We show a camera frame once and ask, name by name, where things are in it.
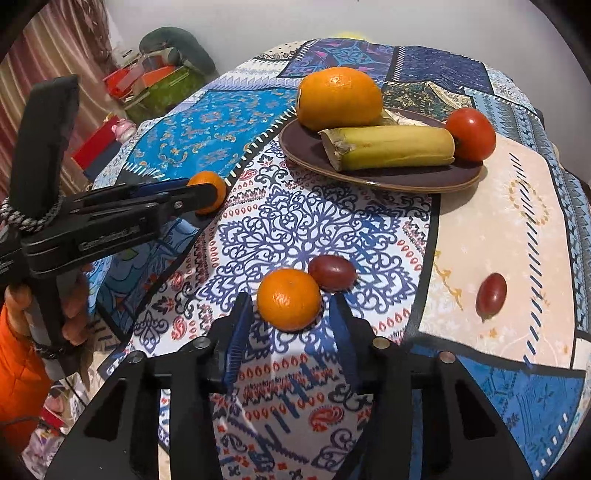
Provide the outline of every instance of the orange sleeve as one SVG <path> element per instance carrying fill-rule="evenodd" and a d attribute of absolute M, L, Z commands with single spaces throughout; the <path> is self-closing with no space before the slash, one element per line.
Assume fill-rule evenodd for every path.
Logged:
<path fill-rule="evenodd" d="M 52 382 L 31 342 L 18 338 L 8 325 L 6 305 L 0 313 L 0 423 L 38 417 Z M 22 421 L 0 432 L 20 453 L 29 443 L 36 421 Z"/>

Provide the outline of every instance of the peeled banana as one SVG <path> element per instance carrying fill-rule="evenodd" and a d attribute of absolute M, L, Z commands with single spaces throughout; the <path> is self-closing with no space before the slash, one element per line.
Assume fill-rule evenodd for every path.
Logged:
<path fill-rule="evenodd" d="M 456 148 L 451 133 L 438 127 L 380 125 L 333 128 L 319 134 L 336 171 L 449 165 Z"/>

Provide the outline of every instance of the tablecloth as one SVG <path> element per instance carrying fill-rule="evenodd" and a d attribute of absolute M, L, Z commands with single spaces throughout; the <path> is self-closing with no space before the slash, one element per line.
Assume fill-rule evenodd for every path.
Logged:
<path fill-rule="evenodd" d="M 462 106 L 479 109 L 498 133 L 485 178 L 456 194 L 393 193 L 289 162 L 277 135 L 294 118 L 296 88 L 331 66 L 366 72 L 385 106 L 439 120 Z M 178 220 L 158 241 L 95 264 L 92 303 L 124 340 L 102 365 L 104 377 L 129 351 L 162 355 L 204 334 L 240 291 L 255 297 L 270 270 L 305 269 L 315 255 L 340 254 L 359 273 L 348 294 L 354 314 L 393 341 L 426 339 L 428 355 L 454 351 L 532 477 L 547 474 L 591 397 L 591 215 L 579 181 L 560 167 L 511 79 L 432 48 L 342 38 L 285 44 L 144 122 L 95 188 L 126 174 L 167 179 L 200 170 L 219 172 L 231 187 L 205 232 L 195 238 L 194 227 Z M 492 271 L 507 278 L 508 298 L 483 323 L 474 298 Z M 355 444 L 371 398 L 345 382 L 326 316 L 299 334 L 256 318 L 235 391 L 212 397 L 226 479 L 329 479 Z M 164 448 L 169 399 L 163 391 Z M 413 400 L 419 417 L 420 395 Z M 413 479 L 420 478 L 421 435 L 415 422 Z"/>

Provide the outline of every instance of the orange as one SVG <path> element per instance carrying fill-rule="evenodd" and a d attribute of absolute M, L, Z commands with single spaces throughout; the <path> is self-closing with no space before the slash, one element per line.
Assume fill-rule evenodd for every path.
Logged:
<path fill-rule="evenodd" d="M 200 171 L 191 177 L 187 186 L 198 185 L 200 183 L 211 183 L 217 190 L 217 198 L 213 205 L 195 211 L 199 214 L 212 213 L 220 208 L 223 201 L 226 199 L 226 182 L 223 181 L 220 175 L 213 171 Z"/>
<path fill-rule="evenodd" d="M 325 128 L 367 127 L 382 113 L 382 92 L 366 73 L 332 67 L 310 73 L 298 89 L 295 111 L 302 125 Z"/>
<path fill-rule="evenodd" d="M 256 294 L 261 317 L 284 332 L 308 326 L 320 313 L 320 288 L 302 270 L 281 268 L 262 279 Z"/>

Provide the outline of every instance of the brown plate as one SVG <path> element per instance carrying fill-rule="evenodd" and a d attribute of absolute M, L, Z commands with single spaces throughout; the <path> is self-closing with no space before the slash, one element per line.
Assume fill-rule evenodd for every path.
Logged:
<path fill-rule="evenodd" d="M 432 127 L 444 128 L 444 124 L 440 121 L 420 113 L 397 108 L 390 110 Z M 482 163 L 456 159 L 451 165 L 440 167 L 391 167 L 352 172 L 336 171 L 326 156 L 320 136 L 302 127 L 297 119 L 281 131 L 279 143 L 290 160 L 316 173 L 337 180 L 399 192 L 457 192 L 476 183 L 482 170 Z"/>

